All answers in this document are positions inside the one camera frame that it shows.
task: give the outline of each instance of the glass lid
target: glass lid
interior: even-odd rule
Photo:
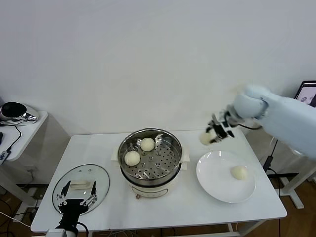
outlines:
[[[62,214],[59,205],[68,199],[82,199],[88,213],[105,198],[110,187],[106,170],[95,164],[85,164],[68,171],[56,184],[52,195],[55,209]]]

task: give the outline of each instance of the steamed bun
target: steamed bun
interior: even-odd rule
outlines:
[[[124,161],[128,166],[137,165],[140,162],[140,155],[136,151],[126,153]]]
[[[155,142],[153,139],[146,137],[141,141],[140,148],[145,152],[149,152],[155,148]]]

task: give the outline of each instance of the robotic arm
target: robotic arm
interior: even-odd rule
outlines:
[[[255,119],[268,134],[290,148],[316,160],[316,109],[260,86],[247,86],[219,120],[213,115],[200,141],[206,145],[234,137],[231,128],[248,118]]]

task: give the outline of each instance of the metal bowl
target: metal bowl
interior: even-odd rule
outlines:
[[[141,141],[152,138],[156,145],[150,152],[140,148]],[[140,162],[128,166],[124,157],[127,152],[136,151]],[[124,177],[134,185],[153,188],[170,182],[180,171],[182,147],[179,140],[170,132],[145,128],[128,135],[118,148],[118,161]]]

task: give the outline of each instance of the white wall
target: white wall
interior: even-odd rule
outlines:
[[[69,135],[204,128],[257,83],[316,75],[313,0],[0,1],[0,95]]]

